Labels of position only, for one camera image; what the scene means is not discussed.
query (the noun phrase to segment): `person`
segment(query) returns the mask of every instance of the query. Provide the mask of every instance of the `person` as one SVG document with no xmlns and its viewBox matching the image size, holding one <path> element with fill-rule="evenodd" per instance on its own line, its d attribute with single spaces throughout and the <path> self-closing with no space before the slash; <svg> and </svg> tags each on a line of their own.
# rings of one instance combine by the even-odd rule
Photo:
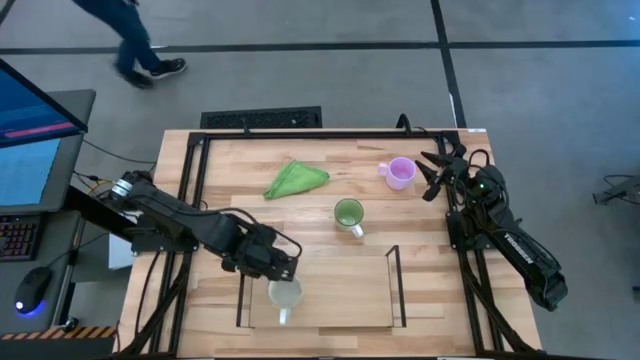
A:
<svg viewBox="0 0 640 360">
<path fill-rule="evenodd" d="M 149 34 L 140 20 L 137 0 L 73 0 L 84 11 L 109 25 L 122 42 L 114 63 L 116 71 L 131 85 L 140 89 L 153 87 L 153 80 L 178 74 L 187 67 L 182 58 L 160 60 L 151 49 Z M 134 70 L 135 61 L 149 76 Z"/>
</svg>

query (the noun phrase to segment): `gray floor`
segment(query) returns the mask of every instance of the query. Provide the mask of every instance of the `gray floor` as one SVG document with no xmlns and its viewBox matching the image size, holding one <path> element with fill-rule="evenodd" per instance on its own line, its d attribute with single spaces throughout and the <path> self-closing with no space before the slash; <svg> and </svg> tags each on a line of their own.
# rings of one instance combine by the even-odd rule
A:
<svg viewBox="0 0 640 360">
<path fill-rule="evenodd" d="M 450 41 L 640 39 L 632 0 L 441 0 Z M 433 41 L 428 0 L 142 0 L 157 45 L 332 41 Z M 114 46 L 108 28 L 69 0 L 18 1 L 0 48 Z M 93 88 L 88 138 L 122 155 L 155 159 L 162 132 L 194 128 L 202 111 L 313 106 L 326 127 L 453 125 L 437 50 L 189 53 L 189 69 L 157 89 L 130 88 L 109 55 L 7 56 L 45 90 Z M 640 209 L 596 206 L 601 178 L 638 173 L 640 49 L 456 50 L 469 127 L 487 128 L 523 227 L 560 260 L 569 296 L 549 313 L 534 306 L 551 353 L 636 357 Z M 117 177 L 134 168 L 83 148 L 77 169 Z M 74 311 L 109 301 L 114 323 L 126 276 L 78 288 Z"/>
</svg>

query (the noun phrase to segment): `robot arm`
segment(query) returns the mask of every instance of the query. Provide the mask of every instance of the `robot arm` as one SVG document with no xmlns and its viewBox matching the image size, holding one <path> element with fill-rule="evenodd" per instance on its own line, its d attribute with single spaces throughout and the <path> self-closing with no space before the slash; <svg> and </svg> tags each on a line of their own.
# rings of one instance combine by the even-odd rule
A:
<svg viewBox="0 0 640 360">
<path fill-rule="evenodd" d="M 439 167 L 439 171 L 435 171 L 416 161 L 431 185 L 423 199 L 433 200 L 442 185 L 459 194 L 462 202 L 458 202 L 458 205 L 462 210 L 453 211 L 447 219 L 452 238 L 464 239 L 465 246 L 458 250 L 466 251 L 476 243 L 493 244 L 522 275 L 533 301 L 549 311 L 555 310 L 558 302 L 567 295 L 560 264 L 520 228 L 519 220 L 514 219 L 509 210 L 504 177 L 495 166 L 489 164 L 488 154 L 484 152 L 487 164 L 480 167 L 470 165 L 462 158 L 463 153 L 464 151 L 457 151 L 453 155 L 422 153 Z M 471 167 L 478 168 L 473 177 L 469 175 Z"/>
<path fill-rule="evenodd" d="M 201 211 L 185 204 L 153 185 L 147 172 L 125 173 L 109 194 L 111 206 L 120 211 L 139 210 L 160 232 L 172 241 L 196 240 L 222 258 L 222 268 L 269 280 L 292 281 L 302 253 L 300 245 L 267 225 L 259 224 L 241 209 Z M 233 213 L 241 213 L 246 221 Z M 136 233 L 144 229 L 132 229 Z M 298 247 L 293 257 L 274 248 L 280 234 Z"/>
</svg>

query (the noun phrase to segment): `computer mouse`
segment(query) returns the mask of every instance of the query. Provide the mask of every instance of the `computer mouse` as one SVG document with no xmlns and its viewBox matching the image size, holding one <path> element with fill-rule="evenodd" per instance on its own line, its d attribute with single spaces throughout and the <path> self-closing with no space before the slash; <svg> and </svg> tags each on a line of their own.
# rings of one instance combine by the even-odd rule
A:
<svg viewBox="0 0 640 360">
<path fill-rule="evenodd" d="M 51 281 L 52 271 L 45 266 L 37 267 L 22 279 L 16 290 L 16 310 L 27 314 L 38 307 Z"/>
</svg>

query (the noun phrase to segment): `blue screen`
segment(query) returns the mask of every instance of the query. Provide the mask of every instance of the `blue screen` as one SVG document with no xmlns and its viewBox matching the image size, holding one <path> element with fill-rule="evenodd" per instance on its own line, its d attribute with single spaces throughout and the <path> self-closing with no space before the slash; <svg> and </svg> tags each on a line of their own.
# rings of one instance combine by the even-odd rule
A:
<svg viewBox="0 0 640 360">
<path fill-rule="evenodd" d="M 63 137 L 80 128 L 0 70 L 0 147 Z"/>
</svg>

